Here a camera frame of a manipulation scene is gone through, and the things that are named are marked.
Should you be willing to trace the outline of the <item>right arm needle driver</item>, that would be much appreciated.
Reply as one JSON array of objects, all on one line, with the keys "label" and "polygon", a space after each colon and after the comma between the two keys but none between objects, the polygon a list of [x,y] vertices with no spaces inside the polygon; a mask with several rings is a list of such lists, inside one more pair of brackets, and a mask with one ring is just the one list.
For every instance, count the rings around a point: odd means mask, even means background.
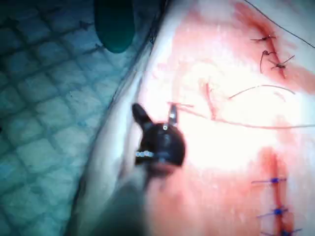
[{"label": "right arm needle driver", "polygon": [[182,132],[166,123],[153,123],[142,130],[140,146],[135,153],[135,164],[183,165],[186,144]]}]

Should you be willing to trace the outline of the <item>right arm needle driver jaw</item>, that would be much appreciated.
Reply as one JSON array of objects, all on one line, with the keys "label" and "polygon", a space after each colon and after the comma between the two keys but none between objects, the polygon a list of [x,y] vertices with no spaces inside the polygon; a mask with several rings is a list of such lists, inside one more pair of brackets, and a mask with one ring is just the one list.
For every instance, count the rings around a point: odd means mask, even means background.
[{"label": "right arm needle driver jaw", "polygon": [[153,126],[153,121],[139,103],[133,103],[132,114],[135,122],[141,129],[150,129]]},{"label": "right arm needle driver jaw", "polygon": [[168,124],[177,126],[178,124],[178,109],[176,104],[171,104],[168,113]]}]

